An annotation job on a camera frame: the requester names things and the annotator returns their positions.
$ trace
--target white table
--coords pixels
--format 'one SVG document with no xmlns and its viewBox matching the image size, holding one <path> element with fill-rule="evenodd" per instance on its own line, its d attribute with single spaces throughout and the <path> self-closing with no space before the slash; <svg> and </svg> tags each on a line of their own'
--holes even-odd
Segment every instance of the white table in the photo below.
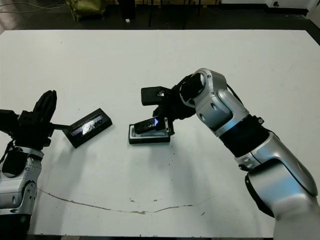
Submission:
<svg viewBox="0 0 320 240">
<path fill-rule="evenodd" d="M 78 149 L 54 133 L 33 234 L 271 237 L 274 220 L 247 192 L 246 173 L 196 116 L 174 123 L 170 144 L 128 144 L 128 125 L 154 109 L 140 89 L 171 88 L 199 68 L 224 74 L 320 186 L 320 47 L 305 31 L 22 30 L 0 44 L 2 109 L 31 110 L 54 89 L 54 123 L 97 108 L 113 121 Z M 3 152 L 9 138 L 0 136 Z"/>
</svg>

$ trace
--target dark floor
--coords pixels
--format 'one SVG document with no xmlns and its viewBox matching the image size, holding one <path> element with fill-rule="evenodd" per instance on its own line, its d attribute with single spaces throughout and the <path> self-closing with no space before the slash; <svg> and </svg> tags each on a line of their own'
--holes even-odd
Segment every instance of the dark floor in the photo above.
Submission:
<svg viewBox="0 0 320 240">
<path fill-rule="evenodd" d="M 52 0 L 31 0 L 32 3 L 47 6 Z M 26 4 L 15 4 L 0 7 L 2 11 L 32 11 L 34 8 Z M 264 10 L 226 10 L 219 6 L 200 9 L 190 8 L 185 29 L 280 29 L 307 30 L 320 44 L 320 29 L 303 15 L 265 13 Z M 148 30 L 183 28 L 187 9 L 179 7 L 153 8 L 151 27 L 148 27 L 150 8 L 139 5 L 136 7 L 136 18 L 126 23 L 121 16 L 118 5 L 110 5 L 106 10 L 105 19 L 87 19 L 76 22 L 67 6 L 56 9 L 43 9 L 33 13 L 1 13 L 0 33 L 5 30 L 44 30 L 44 29 L 119 29 Z"/>
</svg>

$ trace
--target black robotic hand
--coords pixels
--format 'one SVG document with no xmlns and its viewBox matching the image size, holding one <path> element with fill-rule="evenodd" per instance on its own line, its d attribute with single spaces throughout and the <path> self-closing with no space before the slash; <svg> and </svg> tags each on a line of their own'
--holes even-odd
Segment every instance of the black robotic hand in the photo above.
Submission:
<svg viewBox="0 0 320 240">
<path fill-rule="evenodd" d="M 165 116 L 172 121 L 176 119 L 182 120 L 193 116 L 196 113 L 195 108 L 185 105 L 182 98 L 184 101 L 192 99 L 196 97 L 202 89 L 203 85 L 200 73 L 185 76 L 171 89 L 163 87 L 162 92 L 160 91 L 159 94 L 162 94 L 162 101 L 153 111 L 152 116 Z"/>
</svg>

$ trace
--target crack on table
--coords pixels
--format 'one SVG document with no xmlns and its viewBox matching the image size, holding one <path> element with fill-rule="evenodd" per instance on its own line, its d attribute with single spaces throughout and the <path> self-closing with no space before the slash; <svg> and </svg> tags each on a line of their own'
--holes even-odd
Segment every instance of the crack on table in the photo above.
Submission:
<svg viewBox="0 0 320 240">
<path fill-rule="evenodd" d="M 200 203 L 198 204 L 189 204 L 189 205 L 180 205 L 180 206 L 169 206 L 169 207 L 166 207 L 166 208 L 162 208 L 162 209 L 159 209 L 159 210 L 156 210 L 156 211 L 125 211 L 125 210 L 116 210 L 116 209 L 111 209 L 111 208 L 106 208 L 106 207 L 102 207 L 102 206 L 96 206 L 96 205 L 91 205 L 91 204 L 86 204 L 86 203 L 82 203 L 82 202 L 78 202 L 78 201 L 73 201 L 73 200 L 68 200 L 68 199 L 65 199 L 65 198 L 62 198 L 62 197 L 59 197 L 59 196 L 56 196 L 56 195 L 53 195 L 51 194 L 50 192 L 46 192 L 40 188 L 38 188 L 39 191 L 55 198 L 55 199 L 59 199 L 61 201 L 64 201 L 64 202 L 67 202 L 67 203 L 72 203 L 72 204 L 77 204 L 77 205 L 82 205 L 82 206 L 86 206 L 86 207 L 90 207 L 90 208 L 95 208 L 95 209 L 101 209 L 101 210 L 105 210 L 105 211 L 112 211 L 112 212 L 119 212 L 119 213 L 127 213 L 127 214 L 141 214 L 141 215 L 145 215 L 145 214 L 155 214 L 155 213 L 159 213 L 159 212 L 162 212 L 162 211 L 165 211 L 165 210 L 169 210 L 169 209 L 178 209 L 178 208 L 184 208 L 184 207 L 195 207 L 195 206 L 199 206 L 201 204 L 203 204 L 204 202 L 212 199 L 214 197 L 211 196 L 211 197 L 208 197 L 206 198 L 205 200 L 201 201 Z"/>
</svg>

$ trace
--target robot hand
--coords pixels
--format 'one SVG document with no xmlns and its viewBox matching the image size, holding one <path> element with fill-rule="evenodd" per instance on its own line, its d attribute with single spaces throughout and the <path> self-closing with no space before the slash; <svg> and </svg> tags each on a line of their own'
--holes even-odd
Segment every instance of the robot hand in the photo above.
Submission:
<svg viewBox="0 0 320 240">
<path fill-rule="evenodd" d="M 190 85 L 199 85 L 198 88 L 202 88 L 200 81 L 200 76 L 185 76 L 177 85 L 174 85 L 171 90 L 167 90 L 169 94 L 167 95 L 167 98 L 165 99 L 165 102 L 167 104 L 161 104 L 159 105 L 154 111 L 152 116 L 166 116 L 172 121 L 176 119 L 183 120 L 185 118 L 189 118 L 193 116 L 196 113 L 196 110 L 193 107 L 187 106 L 184 104 L 184 102 L 181 99 L 181 91 L 183 92 L 186 87 Z M 192 96 L 197 96 L 198 92 L 193 91 L 190 92 Z"/>
</svg>

